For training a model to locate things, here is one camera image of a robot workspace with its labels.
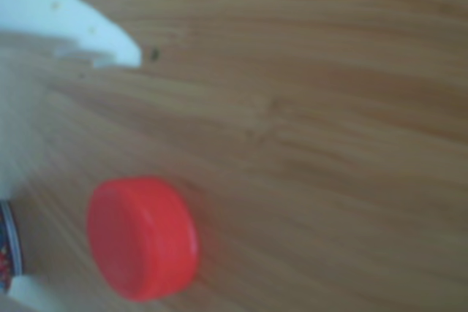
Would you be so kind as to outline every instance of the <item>red bottle cap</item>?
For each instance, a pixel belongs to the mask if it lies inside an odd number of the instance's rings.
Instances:
[[[109,285],[134,301],[177,292],[193,279],[198,241],[177,191],[155,177],[102,184],[88,210],[88,240]]]

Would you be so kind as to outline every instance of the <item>white object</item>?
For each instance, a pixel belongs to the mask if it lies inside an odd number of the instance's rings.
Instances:
[[[81,0],[0,0],[0,46],[50,49],[94,67],[141,63],[135,41]]]

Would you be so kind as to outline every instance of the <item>wooden surface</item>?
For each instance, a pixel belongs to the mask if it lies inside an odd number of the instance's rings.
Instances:
[[[468,309],[468,0],[86,1],[141,69],[0,52],[1,189],[67,311]],[[180,188],[203,262],[134,305],[83,227],[139,174]]]

